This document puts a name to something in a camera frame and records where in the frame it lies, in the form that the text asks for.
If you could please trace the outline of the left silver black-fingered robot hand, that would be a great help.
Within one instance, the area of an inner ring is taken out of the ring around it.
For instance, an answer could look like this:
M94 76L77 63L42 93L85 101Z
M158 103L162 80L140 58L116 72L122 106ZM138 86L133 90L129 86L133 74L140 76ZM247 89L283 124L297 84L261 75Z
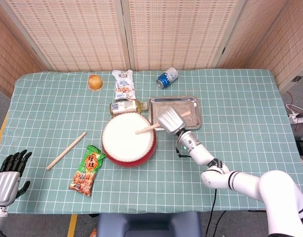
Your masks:
M23 150L4 159L0 167L0 206L10 206L28 190L30 181L26 181L22 188L19 185L31 155L32 152Z

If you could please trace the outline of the right silver orange-tipped robot hand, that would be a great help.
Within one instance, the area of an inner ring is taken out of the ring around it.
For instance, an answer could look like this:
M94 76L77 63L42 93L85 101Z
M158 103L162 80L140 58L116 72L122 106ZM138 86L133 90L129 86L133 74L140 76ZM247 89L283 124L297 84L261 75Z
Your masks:
M183 117L173 107L168 107L161 112L157 117L157 122L171 135L176 135L180 130L186 128Z

